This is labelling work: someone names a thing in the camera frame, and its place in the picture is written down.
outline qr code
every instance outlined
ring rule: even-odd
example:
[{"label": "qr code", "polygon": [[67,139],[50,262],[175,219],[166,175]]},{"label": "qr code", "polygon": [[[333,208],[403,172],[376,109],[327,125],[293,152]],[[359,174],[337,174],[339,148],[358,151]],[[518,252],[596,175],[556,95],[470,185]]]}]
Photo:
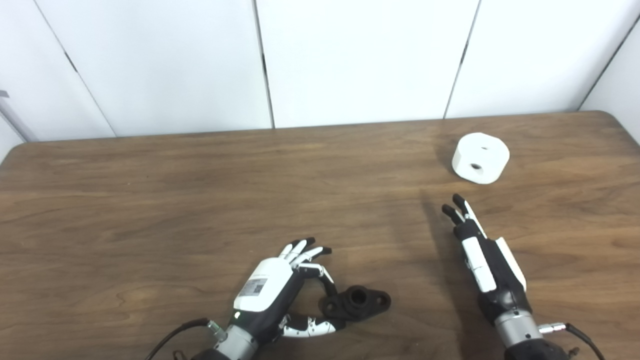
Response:
[{"label": "qr code", "polygon": [[238,296],[258,296],[260,292],[264,288],[264,284],[266,284],[267,279],[252,279],[247,281],[242,290],[240,290],[240,295]]}]

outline cable connector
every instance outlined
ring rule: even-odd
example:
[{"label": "cable connector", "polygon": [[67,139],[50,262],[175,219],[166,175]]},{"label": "cable connector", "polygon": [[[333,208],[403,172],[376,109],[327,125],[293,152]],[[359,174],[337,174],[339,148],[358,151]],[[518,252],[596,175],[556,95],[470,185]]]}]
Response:
[{"label": "cable connector", "polygon": [[227,336],[228,336],[227,332],[224,331],[224,329],[222,329],[220,325],[216,324],[215,321],[209,320],[207,327],[213,333],[213,336],[215,336],[216,339],[218,339],[219,342],[225,341],[227,339]]},{"label": "cable connector", "polygon": [[540,334],[550,334],[552,332],[566,330],[566,324],[563,322],[544,323],[538,326]]}]

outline white cylindrical block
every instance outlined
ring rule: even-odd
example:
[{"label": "white cylindrical block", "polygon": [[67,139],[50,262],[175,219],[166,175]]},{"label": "white cylindrical block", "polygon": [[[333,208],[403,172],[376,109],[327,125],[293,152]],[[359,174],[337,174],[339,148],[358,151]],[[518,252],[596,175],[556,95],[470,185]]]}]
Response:
[{"label": "white cylindrical block", "polygon": [[500,177],[509,161],[509,148],[502,140],[483,133],[462,136],[451,165],[463,179],[490,184]]}]

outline hole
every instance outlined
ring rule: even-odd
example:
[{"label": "hole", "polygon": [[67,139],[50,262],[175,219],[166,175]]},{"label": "hole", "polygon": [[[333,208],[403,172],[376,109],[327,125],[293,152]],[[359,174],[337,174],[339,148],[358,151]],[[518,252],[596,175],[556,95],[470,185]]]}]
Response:
[{"label": "hole", "polygon": [[351,293],[351,301],[356,305],[362,305],[367,302],[367,293],[360,289],[353,290]]}]

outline wooden table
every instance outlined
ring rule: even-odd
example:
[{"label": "wooden table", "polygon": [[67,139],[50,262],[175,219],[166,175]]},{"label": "wooden table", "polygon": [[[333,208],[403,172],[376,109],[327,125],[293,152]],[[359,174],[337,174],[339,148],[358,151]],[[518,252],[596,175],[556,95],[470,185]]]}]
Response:
[{"label": "wooden table", "polygon": [[[496,183],[451,170],[475,131],[511,149]],[[315,236],[339,290],[385,290],[392,308],[258,359],[502,359],[440,213],[454,192],[507,239],[538,323],[637,359],[640,147],[599,112],[21,145],[0,167],[0,354],[143,359],[186,320],[226,323],[261,259]],[[319,314],[321,295],[310,282],[294,310]],[[207,344],[191,330],[157,359]]]}]

